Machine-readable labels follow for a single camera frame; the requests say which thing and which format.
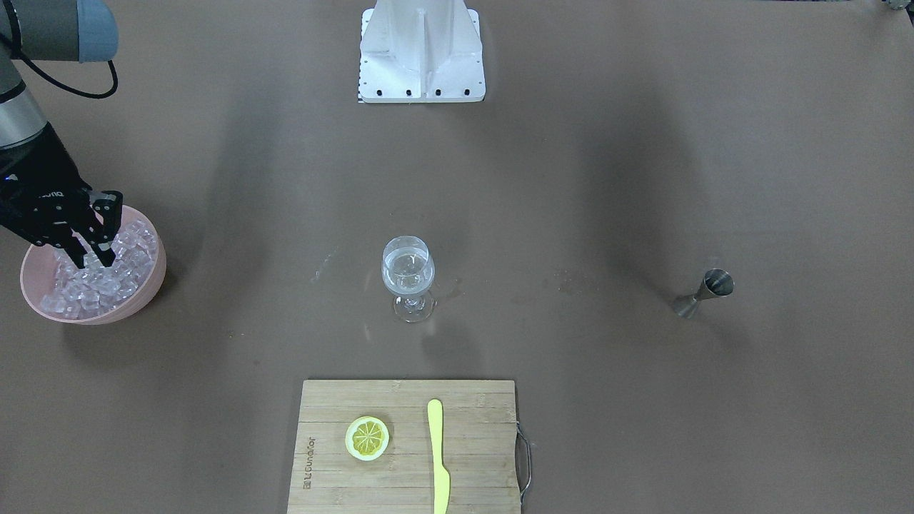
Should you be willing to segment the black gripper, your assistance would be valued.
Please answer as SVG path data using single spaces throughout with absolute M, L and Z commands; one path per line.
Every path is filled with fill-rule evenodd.
M 2 225 L 39 246 L 65 251 L 85 269 L 81 234 L 101 265 L 116 260 L 112 248 L 121 228 L 124 195 L 91 190 L 52 124 L 26 142 L 2 149 Z

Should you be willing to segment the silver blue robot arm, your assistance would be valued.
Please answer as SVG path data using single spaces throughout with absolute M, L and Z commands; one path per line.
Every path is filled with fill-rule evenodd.
M 123 195 L 82 179 L 14 62 L 79 97 L 111 97 L 119 85 L 112 62 L 119 48 L 114 15 L 104 1 L 4 1 L 1 31 L 2 225 L 36 247 L 64 251 L 78 268 L 89 253 L 110 267 Z M 105 62 L 111 87 L 77 90 L 42 71 L 39 61 Z

